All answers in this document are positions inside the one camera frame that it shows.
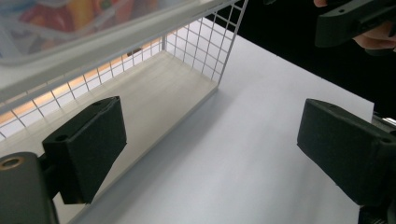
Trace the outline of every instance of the white shelf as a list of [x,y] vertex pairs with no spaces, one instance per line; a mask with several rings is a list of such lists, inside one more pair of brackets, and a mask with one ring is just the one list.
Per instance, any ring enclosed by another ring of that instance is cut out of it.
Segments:
[[159,35],[164,35],[210,11],[234,1],[168,0],[169,5],[158,11],[88,36],[60,47],[44,51],[28,60],[4,61],[0,64],[0,103],[29,91],[56,77],[63,82],[80,75],[109,58],[127,52]]
[[[105,82],[101,88],[89,91],[76,101],[0,142],[0,157],[27,150],[41,155],[44,152],[41,141],[51,132],[91,103],[119,95],[128,144],[99,189],[98,194],[101,194],[210,96],[217,86],[217,82],[162,51]],[[59,195],[54,201],[61,223],[66,223],[84,208],[84,205],[64,205]]]

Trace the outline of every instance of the plastic container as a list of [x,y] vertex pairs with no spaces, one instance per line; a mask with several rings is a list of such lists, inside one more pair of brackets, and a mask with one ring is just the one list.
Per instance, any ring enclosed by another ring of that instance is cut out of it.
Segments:
[[133,10],[134,0],[0,0],[0,57],[18,59],[93,35],[130,20]]

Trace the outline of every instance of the finger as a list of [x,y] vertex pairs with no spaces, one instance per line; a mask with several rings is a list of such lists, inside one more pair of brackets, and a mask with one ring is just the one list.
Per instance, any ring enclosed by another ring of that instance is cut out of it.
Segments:
[[372,39],[365,35],[353,38],[364,49],[394,49],[396,41]]
[[389,32],[392,26],[393,26],[392,22],[386,21],[382,23],[382,25],[364,33],[363,35],[372,39],[396,41],[396,35],[389,37]]
[[326,7],[327,1],[326,0],[314,0],[314,4],[316,7]]

